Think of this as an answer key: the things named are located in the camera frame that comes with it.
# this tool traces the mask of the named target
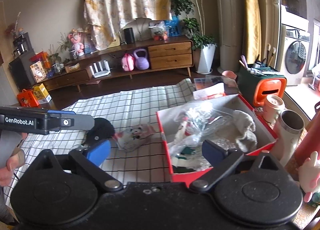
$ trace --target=pink backpack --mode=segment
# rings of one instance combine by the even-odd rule
[[[121,64],[124,71],[132,71],[134,69],[134,57],[128,53],[124,54]]]

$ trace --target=white and black grid sheet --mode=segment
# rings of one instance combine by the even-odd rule
[[[150,143],[126,153],[119,150],[112,141],[111,153],[100,167],[124,185],[130,181],[168,182],[168,164],[156,112],[193,99],[194,90],[191,80],[184,79],[174,86],[145,88],[79,100],[64,110],[108,119],[116,132],[129,126],[150,123],[157,132],[152,135]],[[52,132],[49,135],[29,135],[21,147],[26,154],[26,164],[15,170],[16,175],[22,177],[42,150],[51,149],[54,154],[67,154],[73,146],[84,142],[85,135],[85,131],[71,130]],[[17,179],[13,177],[11,185],[4,188],[7,205],[10,205],[10,194],[16,183]]]

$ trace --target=washing machine door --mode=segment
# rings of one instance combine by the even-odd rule
[[[285,68],[290,74],[298,74],[303,69],[306,59],[306,47],[301,43],[301,41],[294,41],[290,44],[285,53]]]

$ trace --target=window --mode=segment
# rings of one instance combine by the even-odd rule
[[[313,39],[310,42],[312,43],[312,50],[310,55],[310,62],[308,66],[307,73],[311,73],[311,69],[320,63],[319,58],[319,44],[320,44],[320,22],[315,21],[313,25]]]

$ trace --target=white flower pot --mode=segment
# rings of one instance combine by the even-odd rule
[[[207,75],[212,72],[211,66],[216,47],[216,44],[209,44],[208,46],[201,49],[199,65],[196,69],[197,73]]]

